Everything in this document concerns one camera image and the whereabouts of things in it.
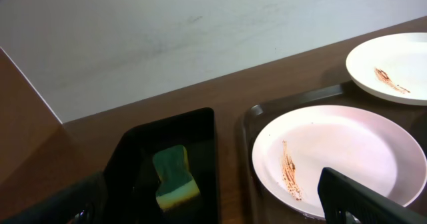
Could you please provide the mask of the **pink plate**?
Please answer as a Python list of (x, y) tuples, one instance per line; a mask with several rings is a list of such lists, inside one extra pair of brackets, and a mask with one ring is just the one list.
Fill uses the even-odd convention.
[(331, 167), (406, 207), (426, 185), (426, 156), (401, 126), (341, 105), (296, 109), (256, 137), (252, 164), (262, 185), (288, 207), (324, 219), (318, 182)]

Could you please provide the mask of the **white plate with sauce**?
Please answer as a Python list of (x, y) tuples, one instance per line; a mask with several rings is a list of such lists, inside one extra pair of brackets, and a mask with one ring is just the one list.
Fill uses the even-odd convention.
[(426, 34), (377, 37), (346, 57), (353, 82), (371, 95), (407, 105), (426, 105)]

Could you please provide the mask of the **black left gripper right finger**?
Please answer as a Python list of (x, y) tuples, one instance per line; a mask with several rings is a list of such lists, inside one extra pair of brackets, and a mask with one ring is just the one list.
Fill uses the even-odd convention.
[(318, 195), (327, 223), (424, 224), (426, 218), (325, 167)]

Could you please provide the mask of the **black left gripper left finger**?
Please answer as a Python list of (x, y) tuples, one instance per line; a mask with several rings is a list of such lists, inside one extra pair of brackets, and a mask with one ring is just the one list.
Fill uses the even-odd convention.
[(102, 223), (106, 202), (105, 179), (102, 172), (97, 172), (2, 222)]

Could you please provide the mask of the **green yellow sponge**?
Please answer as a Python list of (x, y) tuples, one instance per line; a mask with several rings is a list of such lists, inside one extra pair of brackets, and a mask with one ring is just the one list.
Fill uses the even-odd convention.
[(183, 145), (157, 152), (153, 156), (153, 166), (160, 180), (155, 198), (163, 211), (171, 211), (200, 197), (199, 187), (189, 168), (187, 149)]

